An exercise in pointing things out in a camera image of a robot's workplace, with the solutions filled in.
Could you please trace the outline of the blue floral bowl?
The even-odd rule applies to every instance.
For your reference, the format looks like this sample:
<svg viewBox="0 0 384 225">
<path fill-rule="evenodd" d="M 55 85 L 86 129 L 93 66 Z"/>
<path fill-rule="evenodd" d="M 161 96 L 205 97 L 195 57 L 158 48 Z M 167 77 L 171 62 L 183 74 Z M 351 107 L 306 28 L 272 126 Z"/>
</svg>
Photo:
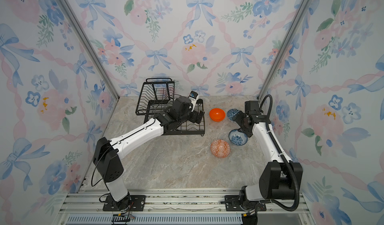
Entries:
<svg viewBox="0 0 384 225">
<path fill-rule="evenodd" d="M 248 137 L 245 133 L 234 129 L 229 132 L 229 140 L 233 145 L 243 146 L 248 142 Z"/>
</svg>

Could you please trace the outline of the red geometric pattern bowl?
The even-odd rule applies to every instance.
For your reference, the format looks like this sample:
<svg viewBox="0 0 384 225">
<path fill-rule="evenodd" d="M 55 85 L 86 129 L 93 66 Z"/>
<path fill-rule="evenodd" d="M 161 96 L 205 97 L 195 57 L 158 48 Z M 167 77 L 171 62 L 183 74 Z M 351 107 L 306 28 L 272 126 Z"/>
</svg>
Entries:
<svg viewBox="0 0 384 225">
<path fill-rule="evenodd" d="M 230 145 L 224 140 L 214 140 L 210 145 L 211 153 L 217 158 L 226 158 L 230 152 Z"/>
</svg>

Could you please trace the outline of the black wire dish rack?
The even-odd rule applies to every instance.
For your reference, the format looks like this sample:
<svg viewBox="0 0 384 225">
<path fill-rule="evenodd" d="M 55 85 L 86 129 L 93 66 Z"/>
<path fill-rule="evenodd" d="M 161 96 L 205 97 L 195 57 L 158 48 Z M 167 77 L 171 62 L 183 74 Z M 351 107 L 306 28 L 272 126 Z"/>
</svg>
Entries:
<svg viewBox="0 0 384 225">
<path fill-rule="evenodd" d="M 156 114 L 170 112 L 173 104 L 179 99 L 180 95 L 175 93 L 176 82 L 171 78 L 148 78 L 143 83 L 137 107 L 136 115 L 144 116 L 146 123 Z M 194 111 L 204 111 L 204 102 L 199 97 L 195 106 L 191 106 Z M 165 135 L 200 135 L 205 134 L 205 118 L 200 124 L 191 123 L 186 120 L 173 131 L 165 132 Z"/>
</svg>

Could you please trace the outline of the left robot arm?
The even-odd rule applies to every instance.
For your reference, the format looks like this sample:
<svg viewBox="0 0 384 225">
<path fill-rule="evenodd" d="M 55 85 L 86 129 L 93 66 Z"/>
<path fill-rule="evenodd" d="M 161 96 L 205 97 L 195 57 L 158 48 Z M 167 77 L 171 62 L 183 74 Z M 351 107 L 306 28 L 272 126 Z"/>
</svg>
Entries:
<svg viewBox="0 0 384 225">
<path fill-rule="evenodd" d="M 156 113 L 136 129 L 109 140 L 102 137 L 97 141 L 93 163 L 114 202 L 121 202 L 129 197 L 122 178 L 124 167 L 121 160 L 134 149 L 176 130 L 186 121 L 200 124 L 204 112 L 195 110 L 198 99 L 199 94 L 191 91 L 188 97 L 178 97 L 172 106 Z"/>
</svg>

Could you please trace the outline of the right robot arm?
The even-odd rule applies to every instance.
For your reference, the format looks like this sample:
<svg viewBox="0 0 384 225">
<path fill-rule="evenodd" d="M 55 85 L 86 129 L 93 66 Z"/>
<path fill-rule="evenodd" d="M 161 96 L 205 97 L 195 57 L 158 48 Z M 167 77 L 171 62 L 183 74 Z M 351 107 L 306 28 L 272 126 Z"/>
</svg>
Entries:
<svg viewBox="0 0 384 225">
<path fill-rule="evenodd" d="M 293 161 L 278 141 L 270 120 L 272 106 L 264 114 L 258 101 L 246 101 L 245 110 L 235 116 L 239 132 L 256 139 L 266 159 L 259 182 L 242 187 L 241 204 L 251 202 L 274 203 L 286 211 L 294 211 L 300 202 L 303 167 Z"/>
</svg>

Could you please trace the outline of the blue triangle pattern bowl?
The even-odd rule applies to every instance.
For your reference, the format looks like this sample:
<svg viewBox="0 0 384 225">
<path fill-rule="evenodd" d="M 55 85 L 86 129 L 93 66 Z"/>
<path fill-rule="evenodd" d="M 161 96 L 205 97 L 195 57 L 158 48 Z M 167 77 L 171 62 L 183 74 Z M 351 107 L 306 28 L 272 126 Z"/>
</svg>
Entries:
<svg viewBox="0 0 384 225">
<path fill-rule="evenodd" d="M 234 122 L 236 119 L 237 114 L 240 112 L 238 109 L 229 109 L 227 111 L 227 117 L 230 121 Z"/>
</svg>

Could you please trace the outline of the orange plastic bowl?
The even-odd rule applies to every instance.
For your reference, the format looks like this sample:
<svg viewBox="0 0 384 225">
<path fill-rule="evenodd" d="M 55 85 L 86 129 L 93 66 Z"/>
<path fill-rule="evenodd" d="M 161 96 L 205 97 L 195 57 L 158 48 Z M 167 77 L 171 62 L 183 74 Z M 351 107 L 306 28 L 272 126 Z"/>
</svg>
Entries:
<svg viewBox="0 0 384 225">
<path fill-rule="evenodd" d="M 210 110 L 209 116 L 214 122 L 220 122 L 226 117 L 226 113 L 220 108 L 213 108 Z"/>
</svg>

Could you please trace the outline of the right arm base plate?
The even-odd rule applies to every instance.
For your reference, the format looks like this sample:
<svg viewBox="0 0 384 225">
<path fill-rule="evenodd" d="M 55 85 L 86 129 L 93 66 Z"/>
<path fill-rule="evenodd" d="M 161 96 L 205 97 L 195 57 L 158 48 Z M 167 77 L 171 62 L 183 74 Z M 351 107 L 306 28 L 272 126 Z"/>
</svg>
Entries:
<svg viewBox="0 0 384 225">
<path fill-rule="evenodd" d="M 227 212 L 245 212 L 250 213 L 252 211 L 265 212 L 267 207 L 260 201 L 249 201 L 247 199 L 240 199 L 240 196 L 225 195 L 225 200 L 221 201 L 224 204 Z"/>
</svg>

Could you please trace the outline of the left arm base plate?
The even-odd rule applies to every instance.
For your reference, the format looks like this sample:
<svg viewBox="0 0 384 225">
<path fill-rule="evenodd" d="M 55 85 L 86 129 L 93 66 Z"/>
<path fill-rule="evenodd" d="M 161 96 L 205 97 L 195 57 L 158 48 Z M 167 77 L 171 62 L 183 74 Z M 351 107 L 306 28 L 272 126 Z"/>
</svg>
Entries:
<svg viewBox="0 0 384 225">
<path fill-rule="evenodd" d="M 104 212 L 142 212 L 146 203 L 145 195 L 127 195 L 121 201 L 116 202 L 111 195 L 103 201 Z"/>
</svg>

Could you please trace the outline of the aluminium mounting rail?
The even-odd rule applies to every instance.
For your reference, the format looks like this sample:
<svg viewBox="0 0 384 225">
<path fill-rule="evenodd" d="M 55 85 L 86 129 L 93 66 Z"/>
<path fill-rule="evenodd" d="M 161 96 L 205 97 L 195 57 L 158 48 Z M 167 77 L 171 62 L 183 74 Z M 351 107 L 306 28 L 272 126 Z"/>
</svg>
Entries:
<svg viewBox="0 0 384 225">
<path fill-rule="evenodd" d="M 64 200 L 55 225 L 313 225 L 306 201 L 288 212 L 276 204 L 262 202 L 265 212 L 227 212 L 225 195 L 238 196 L 231 189 L 131 190 L 145 195 L 142 212 L 104 212 L 107 192 L 85 190 L 69 194 Z"/>
</svg>

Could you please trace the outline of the right aluminium corner post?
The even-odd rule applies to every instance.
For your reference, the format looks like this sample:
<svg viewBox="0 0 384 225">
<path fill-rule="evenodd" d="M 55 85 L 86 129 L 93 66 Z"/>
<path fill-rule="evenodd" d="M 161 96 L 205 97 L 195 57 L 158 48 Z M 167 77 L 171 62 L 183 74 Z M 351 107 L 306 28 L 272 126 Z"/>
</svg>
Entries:
<svg viewBox="0 0 384 225">
<path fill-rule="evenodd" d="M 272 82 L 276 71 L 278 70 L 281 61 L 283 60 L 283 57 L 285 53 L 289 50 L 290 44 L 296 35 L 296 32 L 298 30 L 298 26 L 302 22 L 305 13 L 307 12 L 312 0 L 302 0 L 299 4 L 299 8 L 296 11 L 296 14 L 291 22 L 291 25 L 289 29 L 287 30 L 287 34 L 284 37 L 282 41 L 282 46 L 279 52 L 277 53 L 277 56 L 275 58 L 275 61 L 272 63 L 272 66 L 267 74 L 267 77 L 262 85 L 262 88 L 259 91 L 259 94 L 257 96 L 258 100 L 261 101 L 261 99 L 267 94 L 267 90 L 269 88 L 270 83 Z"/>
</svg>

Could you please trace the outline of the aluminium corner post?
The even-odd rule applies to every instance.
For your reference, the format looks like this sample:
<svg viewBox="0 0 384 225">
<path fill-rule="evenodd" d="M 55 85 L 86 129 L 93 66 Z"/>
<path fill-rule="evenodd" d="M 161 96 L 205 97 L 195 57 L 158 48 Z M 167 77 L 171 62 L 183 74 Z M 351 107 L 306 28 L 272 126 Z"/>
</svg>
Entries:
<svg viewBox="0 0 384 225">
<path fill-rule="evenodd" d="M 87 37 L 84 29 L 82 28 L 80 21 L 75 15 L 71 5 L 68 0 L 56 0 L 60 8 L 62 9 L 64 15 L 68 18 L 69 22 L 74 28 L 74 32 L 77 35 L 77 38 L 80 40 L 81 45 L 83 45 L 85 51 L 91 58 L 92 62 L 96 66 L 98 72 L 100 73 L 102 79 L 106 83 L 108 89 L 112 92 L 113 97 L 116 100 L 119 100 L 120 96 L 117 93 L 110 77 L 107 74 L 106 69 L 103 67 L 102 63 L 99 61 L 96 51 L 94 50 L 90 39 Z"/>
<path fill-rule="evenodd" d="M 262 85 L 262 88 L 259 91 L 259 94 L 257 96 L 258 100 L 261 101 L 261 99 L 267 94 L 267 90 L 269 88 L 270 83 L 272 82 L 276 71 L 278 70 L 281 61 L 283 60 L 283 57 L 285 53 L 289 50 L 290 44 L 296 35 L 296 32 L 298 30 L 298 26 L 302 22 L 305 13 L 307 12 L 312 0 L 302 0 L 299 4 L 299 8 L 296 11 L 296 14 L 291 22 L 291 25 L 289 29 L 287 30 L 287 34 L 284 37 L 282 41 L 282 46 L 279 52 L 277 53 L 277 56 L 275 58 L 275 61 L 272 63 L 272 66 L 267 74 L 267 77 Z"/>
</svg>

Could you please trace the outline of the left aluminium corner post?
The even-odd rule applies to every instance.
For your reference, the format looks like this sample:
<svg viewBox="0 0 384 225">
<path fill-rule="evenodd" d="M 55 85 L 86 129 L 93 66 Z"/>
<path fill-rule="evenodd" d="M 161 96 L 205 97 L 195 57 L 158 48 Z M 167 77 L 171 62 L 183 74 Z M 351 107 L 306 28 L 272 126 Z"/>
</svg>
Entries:
<svg viewBox="0 0 384 225">
<path fill-rule="evenodd" d="M 102 79 L 106 83 L 108 89 L 112 92 L 113 97 L 116 100 L 119 100 L 120 96 L 117 93 L 110 77 L 107 74 L 106 69 L 103 67 L 102 63 L 99 61 L 96 51 L 94 50 L 90 39 L 87 37 L 84 29 L 82 28 L 80 21 L 75 15 L 71 5 L 68 0 L 56 0 L 60 8 L 62 9 L 64 15 L 68 18 L 69 22 L 74 28 L 74 32 L 77 35 L 77 38 L 80 40 L 81 45 L 83 45 L 85 51 L 91 58 L 92 62 L 96 66 L 98 72 L 100 73 Z"/>
</svg>

